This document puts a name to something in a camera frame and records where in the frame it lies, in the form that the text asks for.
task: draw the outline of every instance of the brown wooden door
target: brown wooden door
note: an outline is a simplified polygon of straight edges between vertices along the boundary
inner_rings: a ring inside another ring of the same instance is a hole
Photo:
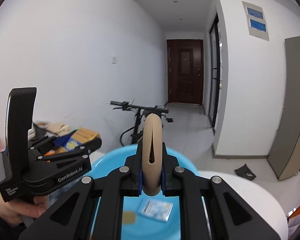
[[[202,105],[202,40],[167,40],[168,102]]]

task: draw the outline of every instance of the bicycle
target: bicycle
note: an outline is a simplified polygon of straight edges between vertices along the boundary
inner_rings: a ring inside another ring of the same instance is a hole
[[[133,133],[130,135],[132,137],[131,139],[131,144],[136,144],[140,141],[142,141],[143,138],[143,130],[138,132],[139,125],[141,124],[142,117],[145,116],[147,117],[149,114],[156,114],[160,117],[160,119],[164,116],[167,120],[167,122],[173,122],[172,118],[168,118],[165,114],[169,113],[169,110],[165,108],[165,106],[155,106],[155,107],[144,107],[144,106],[135,106],[135,105],[130,105],[129,102],[117,102],[117,101],[110,101],[111,105],[114,106],[120,106],[120,107],[115,107],[115,109],[122,109],[123,111],[135,111],[135,125],[128,130],[125,130],[121,135],[120,135],[120,144],[124,146],[122,142],[122,136],[126,134],[127,132],[131,131],[133,129]]]

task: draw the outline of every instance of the sliding glass door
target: sliding glass door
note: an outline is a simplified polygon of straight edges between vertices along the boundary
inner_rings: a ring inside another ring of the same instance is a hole
[[[210,29],[210,50],[211,50],[211,88],[210,88],[210,106],[209,106],[209,120],[211,127],[215,128],[219,90],[220,90],[220,45],[219,44],[219,31],[218,31],[218,15],[216,16],[213,25]]]

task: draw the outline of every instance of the cardboard box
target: cardboard box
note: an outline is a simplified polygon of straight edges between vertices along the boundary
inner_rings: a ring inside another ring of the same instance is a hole
[[[67,141],[63,147],[59,147],[55,153],[63,153],[67,151],[72,151],[77,146],[80,146],[86,142],[93,140],[94,138],[99,137],[100,134],[85,128],[80,127]]]

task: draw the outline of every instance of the black object on floor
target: black object on floor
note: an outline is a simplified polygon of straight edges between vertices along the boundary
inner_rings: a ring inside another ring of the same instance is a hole
[[[242,167],[234,170],[235,173],[240,176],[243,177],[245,179],[251,180],[253,181],[257,176],[248,168],[248,166],[245,164]]]

